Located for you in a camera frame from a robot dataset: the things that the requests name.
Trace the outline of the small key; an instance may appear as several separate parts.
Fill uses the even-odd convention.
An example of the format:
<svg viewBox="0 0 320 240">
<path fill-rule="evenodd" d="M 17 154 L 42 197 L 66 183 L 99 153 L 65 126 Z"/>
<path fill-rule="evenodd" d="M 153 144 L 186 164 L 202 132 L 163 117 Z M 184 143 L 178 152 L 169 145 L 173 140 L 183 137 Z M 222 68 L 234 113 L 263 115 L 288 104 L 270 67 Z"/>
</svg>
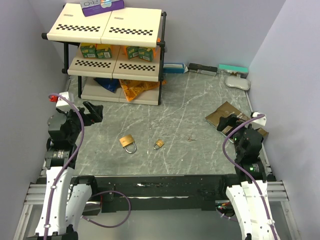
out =
<svg viewBox="0 0 320 240">
<path fill-rule="evenodd" d="M 190 135 L 190 136 L 187 138 L 187 141 L 188 141 L 188 142 L 192 142 L 192 141 L 195 141 L 195 139 L 193 138 L 192 135 Z"/>
</svg>

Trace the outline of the small brass padlock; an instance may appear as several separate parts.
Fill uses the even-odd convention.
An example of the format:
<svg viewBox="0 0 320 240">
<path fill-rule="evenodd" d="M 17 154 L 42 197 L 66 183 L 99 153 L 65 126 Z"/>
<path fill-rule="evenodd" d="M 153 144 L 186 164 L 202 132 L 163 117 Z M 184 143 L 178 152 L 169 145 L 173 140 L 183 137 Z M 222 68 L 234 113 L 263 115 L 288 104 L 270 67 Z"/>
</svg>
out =
<svg viewBox="0 0 320 240">
<path fill-rule="evenodd" d="M 158 140 L 155 142 L 155 144 L 154 144 L 154 146 L 153 146 L 153 149 L 154 149 L 154 150 L 159 150 L 164 144 L 165 144 L 165 143 L 164 143 L 163 140 L 158 139 Z"/>
</svg>

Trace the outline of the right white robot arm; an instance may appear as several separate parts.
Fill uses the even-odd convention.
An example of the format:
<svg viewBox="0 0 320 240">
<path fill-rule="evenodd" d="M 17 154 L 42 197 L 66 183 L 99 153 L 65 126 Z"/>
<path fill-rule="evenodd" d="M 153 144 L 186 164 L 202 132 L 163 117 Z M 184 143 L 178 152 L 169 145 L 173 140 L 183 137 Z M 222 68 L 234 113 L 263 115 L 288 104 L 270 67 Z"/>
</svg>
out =
<svg viewBox="0 0 320 240">
<path fill-rule="evenodd" d="M 264 137 L 253 124 L 265 126 L 266 116 L 255 112 L 247 121 L 236 114 L 220 117 L 216 128 L 219 132 L 231 127 L 223 145 L 232 139 L 235 160 L 227 154 L 225 157 L 234 165 L 240 183 L 225 182 L 218 187 L 218 193 L 223 199 L 229 199 L 242 239 L 278 240 L 280 237 L 269 204 L 267 175 L 260 159 Z"/>
</svg>

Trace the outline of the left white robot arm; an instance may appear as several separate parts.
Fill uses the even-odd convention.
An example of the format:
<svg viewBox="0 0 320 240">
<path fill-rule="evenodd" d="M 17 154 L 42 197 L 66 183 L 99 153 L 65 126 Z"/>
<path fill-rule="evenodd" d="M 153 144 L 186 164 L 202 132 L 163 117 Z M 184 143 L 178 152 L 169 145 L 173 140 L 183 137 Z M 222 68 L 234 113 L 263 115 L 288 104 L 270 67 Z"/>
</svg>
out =
<svg viewBox="0 0 320 240">
<path fill-rule="evenodd" d="M 93 175 L 73 177 L 78 156 L 77 139 L 84 127 L 103 120 L 103 106 L 83 102 L 77 111 L 57 109 L 48 121 L 45 154 L 46 188 L 40 220 L 32 240 L 76 240 L 87 201 L 99 195 Z"/>
</svg>

